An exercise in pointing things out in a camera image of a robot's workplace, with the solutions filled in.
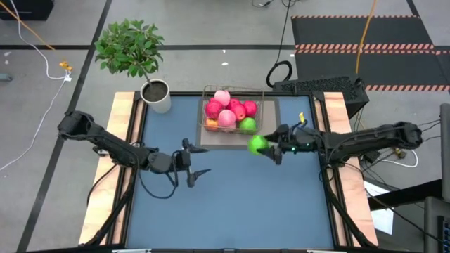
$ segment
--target white paper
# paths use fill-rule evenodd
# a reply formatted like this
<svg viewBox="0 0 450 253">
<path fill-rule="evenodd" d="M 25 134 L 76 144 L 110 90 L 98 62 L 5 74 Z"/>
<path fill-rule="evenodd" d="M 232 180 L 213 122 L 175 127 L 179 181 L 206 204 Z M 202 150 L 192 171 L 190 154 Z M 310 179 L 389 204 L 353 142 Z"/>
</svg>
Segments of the white paper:
<svg viewBox="0 0 450 253">
<path fill-rule="evenodd" d="M 380 195 L 384 193 L 388 193 L 388 190 L 385 190 L 381 187 L 373 185 L 372 183 L 364 181 L 364 187 L 366 190 L 372 195 Z M 385 232 L 387 234 L 392 234 L 392 227 L 394 225 L 394 212 L 390 209 L 379 209 L 376 211 L 372 211 L 372 220 L 373 225 L 379 231 Z"/>
</svg>

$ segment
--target wooden table edge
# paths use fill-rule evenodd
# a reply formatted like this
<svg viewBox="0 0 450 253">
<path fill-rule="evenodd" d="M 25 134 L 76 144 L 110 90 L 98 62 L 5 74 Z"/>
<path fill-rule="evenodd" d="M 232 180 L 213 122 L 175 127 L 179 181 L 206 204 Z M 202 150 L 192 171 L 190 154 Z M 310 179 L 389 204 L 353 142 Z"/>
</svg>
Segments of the wooden table edge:
<svg viewBox="0 0 450 253">
<path fill-rule="evenodd" d="M 133 105 L 135 92 L 117 92 L 112 103 L 110 118 L 108 120 L 107 130 L 125 139 L 127 136 L 128 124 L 131 117 L 131 108 Z M 331 131 L 338 133 L 347 133 L 351 131 L 349 118 L 343 95 L 341 93 L 325 93 L 325 104 L 328 113 L 328 121 L 330 122 Z M 323 129 L 323 119 L 321 117 L 321 109 L 318 101 L 315 102 L 319 128 Z M 136 115 L 141 115 L 143 109 L 143 102 L 139 103 L 136 109 Z M 131 135 L 132 142 L 137 141 L 140 117 L 136 118 L 134 122 L 133 134 Z M 359 168 L 357 158 L 352 158 L 348 161 L 355 167 Z M 109 157 L 100 157 L 94 182 L 102 176 L 113 164 Z M 112 211 L 115 190 L 119 178 L 119 169 L 115 169 L 103 182 L 93 191 L 90 203 L 87 207 L 86 216 L 82 227 L 82 232 L 79 238 L 79 243 L 85 243 L 90 240 L 97 230 L 103 225 L 103 222 Z M 371 211 L 368 206 L 366 191 L 364 190 L 364 182 L 361 173 L 354 167 L 345 166 L 340 168 L 340 178 L 342 182 L 342 190 L 344 192 L 345 204 L 347 211 L 354 220 L 359 229 L 366 235 L 366 237 L 374 244 L 378 244 L 378 240 L 373 227 Z M 344 228 L 342 226 L 342 219 L 335 211 L 335 220 L 337 225 L 337 234 L 340 245 L 346 245 Z M 122 230 L 123 211 L 116 221 L 116 230 L 112 239 L 113 243 L 120 241 L 120 232 Z"/>
</svg>

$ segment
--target blue mat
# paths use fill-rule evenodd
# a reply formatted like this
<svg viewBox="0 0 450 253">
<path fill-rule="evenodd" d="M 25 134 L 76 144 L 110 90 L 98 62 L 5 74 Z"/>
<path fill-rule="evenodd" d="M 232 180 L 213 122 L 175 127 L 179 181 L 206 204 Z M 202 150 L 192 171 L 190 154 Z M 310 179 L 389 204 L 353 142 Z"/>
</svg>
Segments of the blue mat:
<svg viewBox="0 0 450 253">
<path fill-rule="evenodd" d="M 194 142 L 198 99 L 172 97 L 165 115 L 149 109 L 145 144 L 171 154 L 183 138 Z M 279 105 L 282 123 L 297 123 L 299 112 L 313 122 L 307 97 L 281 97 Z M 246 150 L 213 150 L 192 155 L 192 163 L 193 170 L 212 171 L 194 188 L 183 171 L 168 200 L 136 184 L 127 248 L 333 248 L 317 153 L 287 154 L 276 166 Z M 143 171 L 142 177 L 154 194 L 172 189 L 166 176 Z"/>
</svg>

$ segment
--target wire basket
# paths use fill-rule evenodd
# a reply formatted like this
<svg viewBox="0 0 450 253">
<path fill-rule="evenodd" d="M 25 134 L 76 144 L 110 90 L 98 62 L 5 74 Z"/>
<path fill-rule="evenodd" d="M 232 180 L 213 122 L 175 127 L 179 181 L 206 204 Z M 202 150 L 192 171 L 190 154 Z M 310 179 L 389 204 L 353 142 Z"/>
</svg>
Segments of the wire basket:
<svg viewBox="0 0 450 253">
<path fill-rule="evenodd" d="M 239 129 L 239 122 L 236 122 L 236 128 L 231 127 L 222 127 L 222 126 L 208 126 L 206 125 L 207 116 L 205 112 L 205 107 L 208 103 L 208 101 L 211 98 L 214 98 L 214 94 L 216 91 L 228 91 L 231 95 L 231 98 L 238 99 L 241 103 L 243 103 L 245 100 L 252 100 L 257 104 L 257 113 L 253 117 L 255 119 L 257 128 L 254 131 L 251 130 L 244 130 Z M 236 87 L 236 86 L 214 86 L 214 85 L 207 85 L 203 89 L 202 94 L 202 103 L 200 104 L 202 106 L 202 116 L 199 117 L 198 124 L 200 127 L 204 127 L 208 131 L 223 131 L 226 133 L 233 133 L 233 134 L 255 134 L 262 128 L 262 115 L 263 115 L 263 109 L 264 109 L 264 91 L 261 89 L 251 89 L 251 88 L 243 88 L 243 87 Z"/>
</svg>

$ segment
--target green leaves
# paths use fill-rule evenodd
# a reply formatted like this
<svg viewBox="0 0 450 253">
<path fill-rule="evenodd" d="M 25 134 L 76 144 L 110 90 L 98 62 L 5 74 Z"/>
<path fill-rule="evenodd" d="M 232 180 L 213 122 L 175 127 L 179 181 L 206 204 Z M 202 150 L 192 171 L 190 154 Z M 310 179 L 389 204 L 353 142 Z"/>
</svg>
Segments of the green leaves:
<svg viewBox="0 0 450 253">
<path fill-rule="evenodd" d="M 127 76 L 144 77 L 159 69 L 162 56 L 158 46 L 164 38 L 153 32 L 157 27 L 143 25 L 143 20 L 127 20 L 108 25 L 98 41 L 94 43 L 100 60 L 100 68 L 108 68 L 111 74 L 126 72 Z"/>
</svg>

